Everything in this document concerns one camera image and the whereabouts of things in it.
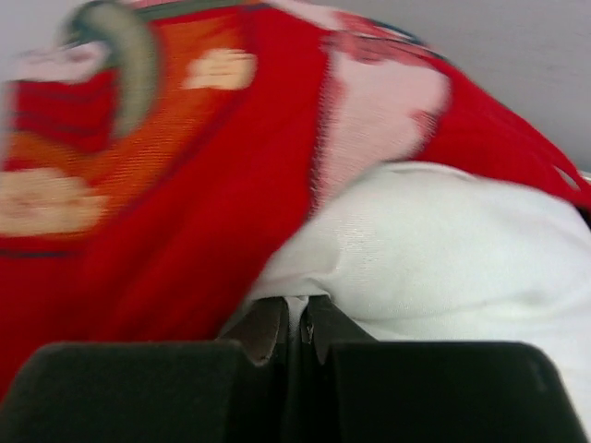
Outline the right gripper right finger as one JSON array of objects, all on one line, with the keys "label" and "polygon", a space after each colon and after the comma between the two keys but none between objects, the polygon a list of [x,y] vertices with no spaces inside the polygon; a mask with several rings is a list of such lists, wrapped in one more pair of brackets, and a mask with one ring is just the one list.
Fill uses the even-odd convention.
[{"label": "right gripper right finger", "polygon": [[310,442],[583,442],[553,363],[511,341],[378,341],[325,296],[301,321]]}]

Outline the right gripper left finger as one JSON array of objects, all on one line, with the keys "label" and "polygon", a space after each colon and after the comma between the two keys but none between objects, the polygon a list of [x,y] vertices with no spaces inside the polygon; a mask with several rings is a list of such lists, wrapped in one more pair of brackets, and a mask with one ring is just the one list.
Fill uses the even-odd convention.
[{"label": "right gripper left finger", "polygon": [[1,406],[5,442],[275,442],[288,314],[253,303],[213,341],[55,343]]}]

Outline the white pillow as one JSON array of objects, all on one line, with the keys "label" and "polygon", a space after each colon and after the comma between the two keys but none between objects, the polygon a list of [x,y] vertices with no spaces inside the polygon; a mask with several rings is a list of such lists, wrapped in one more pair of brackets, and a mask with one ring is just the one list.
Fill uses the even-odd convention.
[{"label": "white pillow", "polygon": [[568,202],[434,163],[355,180],[270,259],[249,300],[327,295],[384,341],[521,341],[590,423],[590,230]]}]

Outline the red patterned pillowcase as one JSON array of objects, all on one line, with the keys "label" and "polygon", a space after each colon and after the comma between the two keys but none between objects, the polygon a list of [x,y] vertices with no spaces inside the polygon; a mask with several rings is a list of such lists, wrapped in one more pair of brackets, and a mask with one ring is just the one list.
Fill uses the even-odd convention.
[{"label": "red patterned pillowcase", "polygon": [[91,1],[11,79],[1,388],[57,341],[208,339],[271,254],[381,162],[590,209],[524,119],[416,36],[304,1]]}]

